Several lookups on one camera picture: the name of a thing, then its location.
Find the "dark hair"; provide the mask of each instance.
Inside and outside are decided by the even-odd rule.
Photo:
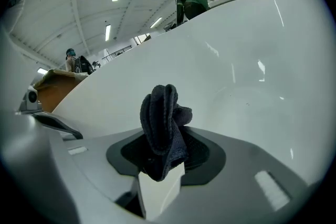
[[[76,56],[76,53],[75,53],[74,49],[67,49],[66,55],[67,55],[67,57],[68,57],[68,55]]]

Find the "black backpack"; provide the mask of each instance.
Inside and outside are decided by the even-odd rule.
[[[75,61],[75,73],[87,73],[92,74],[93,73],[93,67],[90,64],[90,62],[84,57],[79,56]]]

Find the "white wall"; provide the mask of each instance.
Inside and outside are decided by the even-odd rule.
[[[104,65],[104,61],[102,60],[102,58],[105,57],[105,53],[104,52],[105,52],[105,50],[102,50],[102,51],[100,51],[97,54],[91,55],[90,57],[88,57],[88,61],[90,63],[98,61],[103,66]]]
[[[15,45],[2,23],[0,24],[0,44],[0,110],[16,111],[37,69],[14,48]]]
[[[161,29],[161,30],[156,30],[156,31],[153,31],[153,32],[149,32],[149,34],[151,35],[151,38],[155,38],[155,37],[158,37],[159,35],[165,33],[165,30],[164,29]]]
[[[35,61],[34,59],[29,58],[28,56],[23,55],[23,59],[28,64],[28,66],[29,66],[30,69],[36,71],[35,77],[32,80],[31,85],[35,84],[36,82],[40,81],[43,78],[43,74],[37,72],[37,70],[39,68],[43,68],[45,70],[49,70],[48,66],[46,66],[46,65],[44,65],[44,64],[42,64],[42,63],[40,63],[38,61]]]
[[[108,50],[108,53],[112,54],[118,50],[121,50],[125,47],[128,47],[128,46],[132,46],[132,48],[136,47],[136,42],[134,41],[133,38],[127,40],[127,41],[124,41],[124,42],[119,42],[117,44],[114,44],[112,46],[110,46],[109,48],[107,48]],[[102,58],[106,57],[108,55],[106,49],[104,50],[101,50],[100,52],[96,53],[96,54],[93,54],[91,56],[89,56],[87,59],[90,63],[94,62],[94,61],[99,61],[99,63],[103,66],[104,65],[104,62],[102,60]]]
[[[123,42],[119,42],[117,44],[114,44],[114,45],[112,45],[111,47],[109,47],[107,49],[108,49],[109,53],[112,54],[112,53],[114,53],[114,52],[116,52],[118,50],[121,50],[121,49],[123,49],[125,47],[128,47],[128,46],[132,46],[132,48],[136,46],[136,42],[134,41],[133,38],[131,38],[131,39],[127,40],[127,41],[123,41]]]

